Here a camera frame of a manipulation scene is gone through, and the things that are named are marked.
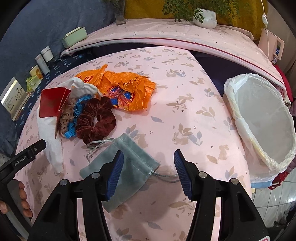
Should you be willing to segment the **person's left hand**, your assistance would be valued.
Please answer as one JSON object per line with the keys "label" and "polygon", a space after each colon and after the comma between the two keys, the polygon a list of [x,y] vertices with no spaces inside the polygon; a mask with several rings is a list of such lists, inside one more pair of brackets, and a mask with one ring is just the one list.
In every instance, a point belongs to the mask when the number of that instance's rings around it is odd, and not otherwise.
{"label": "person's left hand", "polygon": [[[21,206],[23,208],[23,214],[28,218],[32,218],[33,213],[30,209],[29,203],[27,202],[27,194],[25,192],[25,186],[21,181],[18,181],[18,188],[19,188],[19,195],[21,198]],[[1,213],[3,214],[6,214],[9,210],[7,204],[4,203],[3,201],[1,201],[0,208],[1,208]]]}

